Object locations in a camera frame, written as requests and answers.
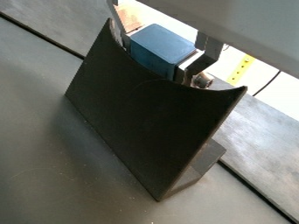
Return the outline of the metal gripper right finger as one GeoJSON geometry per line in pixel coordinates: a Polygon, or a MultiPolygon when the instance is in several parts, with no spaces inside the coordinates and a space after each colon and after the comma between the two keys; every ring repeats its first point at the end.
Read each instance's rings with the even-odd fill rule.
{"type": "Polygon", "coordinates": [[[195,52],[175,68],[173,81],[192,88],[208,88],[213,82],[204,70],[219,60],[223,43],[215,38],[197,32],[195,52]]]}

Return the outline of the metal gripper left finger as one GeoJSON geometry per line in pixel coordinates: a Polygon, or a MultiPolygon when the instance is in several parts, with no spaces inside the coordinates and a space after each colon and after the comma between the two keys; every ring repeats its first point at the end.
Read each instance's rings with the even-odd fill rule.
{"type": "Polygon", "coordinates": [[[145,25],[141,6],[136,0],[107,0],[107,5],[119,29],[121,45],[129,51],[129,35],[145,25]]]}

